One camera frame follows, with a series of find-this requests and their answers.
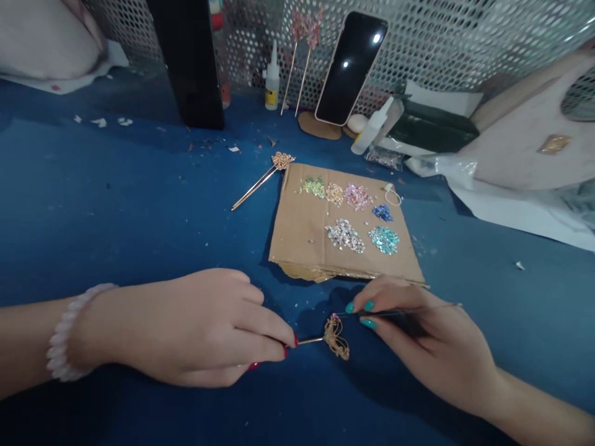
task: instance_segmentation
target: beaded bracelet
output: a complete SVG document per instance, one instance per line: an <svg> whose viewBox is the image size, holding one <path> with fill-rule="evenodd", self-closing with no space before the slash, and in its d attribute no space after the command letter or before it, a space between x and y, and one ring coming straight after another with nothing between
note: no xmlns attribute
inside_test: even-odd
<svg viewBox="0 0 595 446"><path fill-rule="evenodd" d="M98 294L117 287L118 286L114 284L100 284L94 286L68 304L66 311L62 314L62 319L54 329L54 335L50 338L50 348L46 354L46 357L49 360L47 369L51 372L52 378L59 379L61 382L76 381L93 371L77 370L68 364L68 358L66 357L68 338L70 337L74 322L84 306Z"/></svg>

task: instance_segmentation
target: cardboard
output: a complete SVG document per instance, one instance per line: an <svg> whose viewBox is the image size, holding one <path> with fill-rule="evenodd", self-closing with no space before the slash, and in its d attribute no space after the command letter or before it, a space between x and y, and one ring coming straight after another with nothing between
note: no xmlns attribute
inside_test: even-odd
<svg viewBox="0 0 595 446"><path fill-rule="evenodd" d="M297 118L299 127L307 134L333 141L341 138L341 127L317 120L311 111L304 111Z"/></svg>
<svg viewBox="0 0 595 446"><path fill-rule="evenodd" d="M318 175L325 188L329 182L342 188L353 183L364 186L372 197L377 197L375 206L386 203L384 187L387 183L384 181L292 163L284 175L268 259L278 263L289 277L318 283L335 276L374 279L389 274L427 287L401 208L386 203L394 221L383 222L372 213L372 206L356 212L346 200L337 207L310 193L299 193L303 185L300 180L307 176L317 178ZM358 254L347 247L339 250L327 237L324 227L337 224L341 218L348 220L363 240L366 246L363 253ZM400 241L396 254L388 256L372 243L368 232L376 226L388 226L397 233Z"/></svg>
<svg viewBox="0 0 595 446"><path fill-rule="evenodd" d="M347 126L343 126L343 133L345 133L347 136L349 136L351 139L356 139L358 137L358 134L355 133L354 131L352 131L349 127Z"/></svg>

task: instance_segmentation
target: white glue bottle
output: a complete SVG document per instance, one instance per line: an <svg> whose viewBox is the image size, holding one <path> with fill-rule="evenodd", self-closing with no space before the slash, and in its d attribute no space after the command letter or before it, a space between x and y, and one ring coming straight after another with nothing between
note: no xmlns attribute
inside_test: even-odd
<svg viewBox="0 0 595 446"><path fill-rule="evenodd" d="M279 96L279 64L277 63L277 39L273 40L271 63L267 67L267 81L265 83L265 107L276 110Z"/></svg>
<svg viewBox="0 0 595 446"><path fill-rule="evenodd" d="M356 155L361 155L372 143L380 131L382 124L384 124L386 121L386 113L389 111L389 107L393 99L393 96L389 97L380 110L372 113L372 117L366 123L364 129L359 132L358 137L355 139L355 141L353 141L353 145L351 146L351 151L353 153Z"/></svg>

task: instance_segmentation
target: blue tablecloth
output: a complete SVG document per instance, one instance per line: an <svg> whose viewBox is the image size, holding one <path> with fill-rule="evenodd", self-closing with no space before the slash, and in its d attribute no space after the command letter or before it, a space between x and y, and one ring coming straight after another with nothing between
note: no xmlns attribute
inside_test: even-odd
<svg viewBox="0 0 595 446"><path fill-rule="evenodd" d="M397 184L432 291L464 304L500 366L595 412L592 253L480 221L442 179L392 175L353 155L347 137L306 135L292 113L267 111L260 97L235 96L223 132L188 131L162 76L113 74L64 97L0 83L0 305L220 266L246 272L300 338L320 334L364 282L293 280L268 262L281 175L230 212L279 149ZM121 116L134 123L118 125ZM89 122L101 117L106 128ZM227 149L235 144L241 153ZM367 328L348 321L345 336L348 362L310 344L222 390L176 388L117 365L49 383L0 404L0 443L508 441L425 390Z"/></svg>

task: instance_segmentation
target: wrist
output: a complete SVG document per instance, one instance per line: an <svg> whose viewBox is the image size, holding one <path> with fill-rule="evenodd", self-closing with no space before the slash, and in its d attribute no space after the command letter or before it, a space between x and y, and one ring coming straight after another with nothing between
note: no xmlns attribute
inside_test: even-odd
<svg viewBox="0 0 595 446"><path fill-rule="evenodd" d="M505 424L515 412L515 393L512 389L512 383L508 379L508 374L501 369L496 369L496 371L498 385L496 387L494 401L490 405L489 410L487 410L481 418L494 426L501 426Z"/></svg>
<svg viewBox="0 0 595 446"><path fill-rule="evenodd" d="M67 358L73 367L93 370L115 361L112 318L117 310L113 303L122 290L104 291L82 309L68 340Z"/></svg>

